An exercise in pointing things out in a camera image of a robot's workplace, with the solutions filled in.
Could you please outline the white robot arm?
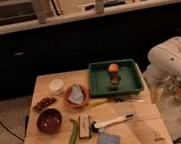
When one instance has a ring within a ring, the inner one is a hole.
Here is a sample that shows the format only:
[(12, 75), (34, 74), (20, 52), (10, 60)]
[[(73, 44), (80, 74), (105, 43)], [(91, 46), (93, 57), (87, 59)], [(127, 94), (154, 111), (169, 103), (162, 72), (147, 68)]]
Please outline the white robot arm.
[(144, 79), (151, 100), (157, 103), (165, 90), (181, 87), (181, 37), (174, 36), (154, 46), (147, 57), (149, 65), (144, 71)]

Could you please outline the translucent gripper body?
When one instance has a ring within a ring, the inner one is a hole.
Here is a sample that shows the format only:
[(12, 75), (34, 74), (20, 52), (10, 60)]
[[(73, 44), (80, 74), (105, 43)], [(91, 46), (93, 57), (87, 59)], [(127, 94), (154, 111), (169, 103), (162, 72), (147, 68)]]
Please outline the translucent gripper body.
[(144, 79), (146, 79), (146, 84), (151, 93), (151, 100), (153, 103), (157, 104), (163, 95), (164, 88), (158, 79), (155, 79), (151, 74), (145, 73)]

